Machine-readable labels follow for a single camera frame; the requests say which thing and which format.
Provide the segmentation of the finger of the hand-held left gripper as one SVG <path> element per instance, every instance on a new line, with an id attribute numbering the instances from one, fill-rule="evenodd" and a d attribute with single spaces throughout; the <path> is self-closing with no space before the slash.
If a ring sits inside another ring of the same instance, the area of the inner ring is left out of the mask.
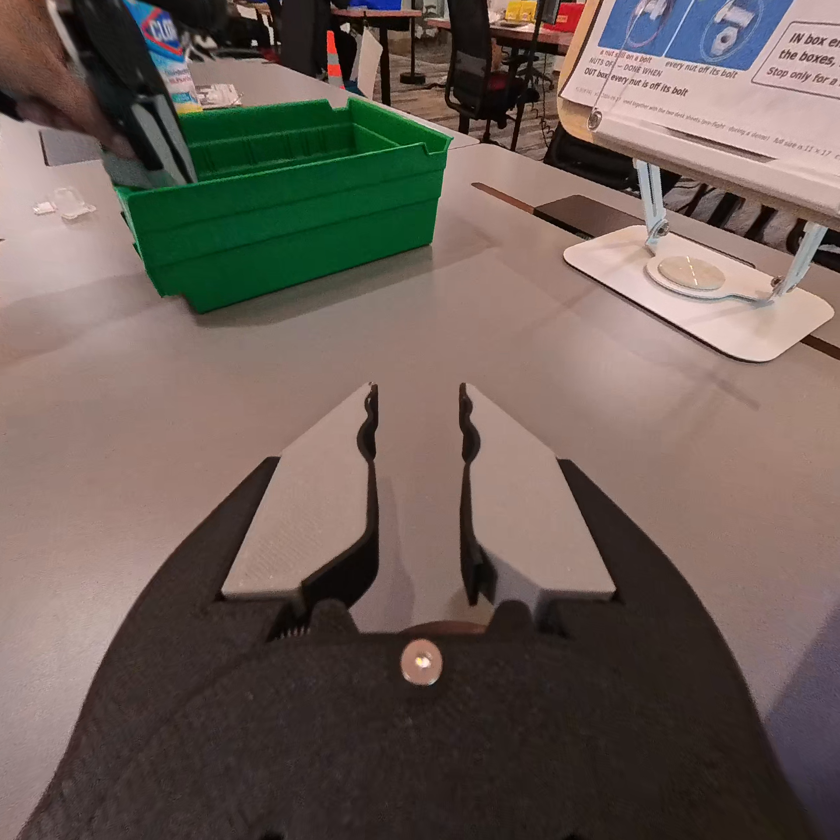
<path id="1" fill-rule="evenodd" d="M 121 156 L 100 147 L 103 167 L 114 186 L 124 186 L 148 190 L 158 186 L 158 172 L 148 170 L 141 161 L 124 159 Z"/>
<path id="2" fill-rule="evenodd" d="M 139 163 L 133 186 L 157 188 L 197 182 L 196 168 L 172 100 L 166 92 L 133 94 L 136 129 L 133 147 Z"/>

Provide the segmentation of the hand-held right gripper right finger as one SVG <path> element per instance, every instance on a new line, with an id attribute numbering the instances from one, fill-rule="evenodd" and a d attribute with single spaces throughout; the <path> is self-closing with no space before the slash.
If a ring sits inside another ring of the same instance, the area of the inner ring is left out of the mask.
<path id="1" fill-rule="evenodd" d="M 552 449 L 467 382 L 458 389 L 458 424 L 468 604 L 611 599 L 616 584 Z"/>

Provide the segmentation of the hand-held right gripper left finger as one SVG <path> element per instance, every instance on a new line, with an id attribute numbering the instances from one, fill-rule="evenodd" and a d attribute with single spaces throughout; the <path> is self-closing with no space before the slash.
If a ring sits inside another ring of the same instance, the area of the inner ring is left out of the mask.
<path id="1" fill-rule="evenodd" d="M 281 453 L 222 586 L 228 601 L 359 601 L 379 570 L 378 388 L 366 382 Z"/>

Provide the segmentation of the green plastic bin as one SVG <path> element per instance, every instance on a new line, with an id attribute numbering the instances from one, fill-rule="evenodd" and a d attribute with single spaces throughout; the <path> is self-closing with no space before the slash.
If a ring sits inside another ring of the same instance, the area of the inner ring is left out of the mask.
<path id="1" fill-rule="evenodd" d="M 434 237 L 451 138 L 368 100 L 187 114 L 192 185 L 117 186 L 163 297 L 212 312 Z"/>

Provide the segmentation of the person's left hand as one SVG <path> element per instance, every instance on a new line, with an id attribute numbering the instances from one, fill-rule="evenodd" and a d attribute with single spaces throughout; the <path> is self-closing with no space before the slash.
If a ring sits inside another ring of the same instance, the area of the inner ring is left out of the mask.
<path id="1" fill-rule="evenodd" d="M 1 112 L 19 122 L 86 134 L 125 160 L 135 157 L 86 82 L 68 67 L 45 2 L 1 2 Z"/>

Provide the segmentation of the disinfectant wipes canister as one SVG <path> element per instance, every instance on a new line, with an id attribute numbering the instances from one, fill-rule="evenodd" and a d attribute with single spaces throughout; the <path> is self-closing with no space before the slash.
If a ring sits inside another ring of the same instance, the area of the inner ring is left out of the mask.
<path id="1" fill-rule="evenodd" d="M 172 16 L 164 9 L 140 1 L 124 1 L 140 28 L 153 63 L 178 115 L 201 112 L 192 72 Z"/>

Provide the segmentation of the grey rectangular pad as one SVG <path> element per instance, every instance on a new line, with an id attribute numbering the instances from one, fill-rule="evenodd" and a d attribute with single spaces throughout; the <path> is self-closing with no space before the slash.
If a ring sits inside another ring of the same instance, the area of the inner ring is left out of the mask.
<path id="1" fill-rule="evenodd" d="M 102 148 L 86 134 L 40 128 L 40 148 L 47 167 L 102 162 Z"/>

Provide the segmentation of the white hanging sheet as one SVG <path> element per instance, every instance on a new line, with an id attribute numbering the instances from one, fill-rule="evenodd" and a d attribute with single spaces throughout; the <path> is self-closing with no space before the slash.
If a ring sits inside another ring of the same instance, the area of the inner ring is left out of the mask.
<path id="1" fill-rule="evenodd" d="M 365 28 L 358 52 L 356 84 L 367 98 L 373 98 L 382 53 L 380 41 L 372 34 L 371 28 Z"/>

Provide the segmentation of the black office chair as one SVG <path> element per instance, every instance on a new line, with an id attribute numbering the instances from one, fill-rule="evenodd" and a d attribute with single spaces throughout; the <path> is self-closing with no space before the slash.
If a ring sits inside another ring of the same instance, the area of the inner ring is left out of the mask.
<path id="1" fill-rule="evenodd" d="M 468 134 L 470 124 L 478 121 L 485 124 L 480 141 L 495 144 L 491 124 L 505 129 L 510 111 L 521 117 L 524 106 L 537 102 L 539 94 L 517 74 L 521 59 L 513 58 L 509 71 L 493 70 L 487 2 L 452 1 L 448 13 L 452 40 L 445 102 L 458 113 L 460 133 Z"/>

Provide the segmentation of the black rectangular pad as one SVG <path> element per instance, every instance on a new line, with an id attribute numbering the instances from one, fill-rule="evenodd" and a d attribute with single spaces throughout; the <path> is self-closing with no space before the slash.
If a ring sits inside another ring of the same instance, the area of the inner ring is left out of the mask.
<path id="1" fill-rule="evenodd" d="M 643 218 L 580 194 L 535 206 L 532 214 L 582 239 L 598 238 L 633 226 L 640 226 L 646 232 Z"/>

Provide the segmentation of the wooden display board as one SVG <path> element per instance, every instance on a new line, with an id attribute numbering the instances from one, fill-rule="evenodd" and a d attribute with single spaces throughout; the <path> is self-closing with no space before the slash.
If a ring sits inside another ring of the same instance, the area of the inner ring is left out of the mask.
<path id="1" fill-rule="evenodd" d="M 559 114 L 567 130 L 613 151 L 676 172 L 704 175 L 712 184 L 838 230 L 839 175 L 802 167 L 793 161 L 752 154 L 634 119 L 615 110 L 603 113 L 598 108 L 565 100 L 564 85 L 574 70 L 601 4 L 589 2 L 585 5 L 581 25 L 573 37 L 563 69 L 565 78 L 559 95 Z"/>

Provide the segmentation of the printed instruction sheet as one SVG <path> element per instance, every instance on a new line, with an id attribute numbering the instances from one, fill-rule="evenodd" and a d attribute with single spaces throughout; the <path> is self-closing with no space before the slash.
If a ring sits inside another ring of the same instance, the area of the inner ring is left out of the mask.
<path id="1" fill-rule="evenodd" d="M 602 2 L 562 95 L 838 175 L 839 2 Z"/>

